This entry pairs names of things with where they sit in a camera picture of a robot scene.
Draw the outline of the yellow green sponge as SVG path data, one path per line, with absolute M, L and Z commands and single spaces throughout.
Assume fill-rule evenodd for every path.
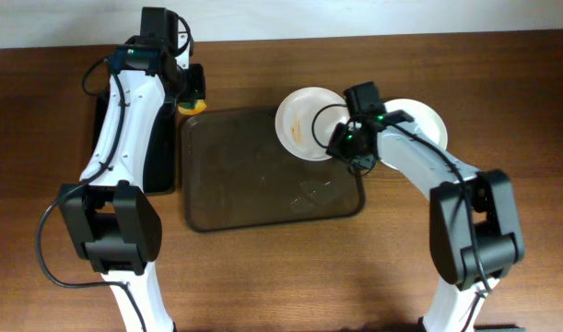
M 182 115 L 193 116 L 203 112 L 206 109 L 206 103 L 204 100 L 180 102 L 177 104 L 177 109 Z

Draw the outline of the pink white plate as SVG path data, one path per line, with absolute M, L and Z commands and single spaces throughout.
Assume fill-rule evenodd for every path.
M 290 93 L 276 111 L 275 130 L 282 146 L 307 161 L 329 160 L 326 146 L 337 124 L 350 118 L 346 101 L 335 92 L 307 87 Z

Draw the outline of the light green plate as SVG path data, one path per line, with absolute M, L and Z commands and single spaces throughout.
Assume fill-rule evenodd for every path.
M 393 99 L 384 103 L 386 111 L 405 111 L 411 115 L 419 130 L 434 144 L 445 149 L 448 145 L 448 133 L 440 116 L 428 105 L 412 99 Z

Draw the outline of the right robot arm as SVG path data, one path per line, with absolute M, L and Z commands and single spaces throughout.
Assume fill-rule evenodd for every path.
M 486 299 L 525 254 L 509 176 L 454 157 L 404 111 L 353 112 L 334 127 L 328 155 L 354 171 L 379 160 L 429 202 L 429 251 L 440 276 L 421 331 L 474 331 Z

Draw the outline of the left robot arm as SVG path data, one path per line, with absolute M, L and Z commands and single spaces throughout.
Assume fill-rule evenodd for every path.
M 111 287 L 129 331 L 176 328 L 158 285 L 162 228 L 144 181 L 157 119 L 205 97 L 203 68 L 189 63 L 191 54 L 121 45 L 106 58 L 108 108 L 97 145 L 79 184 L 64 185 L 56 202 L 78 256 Z

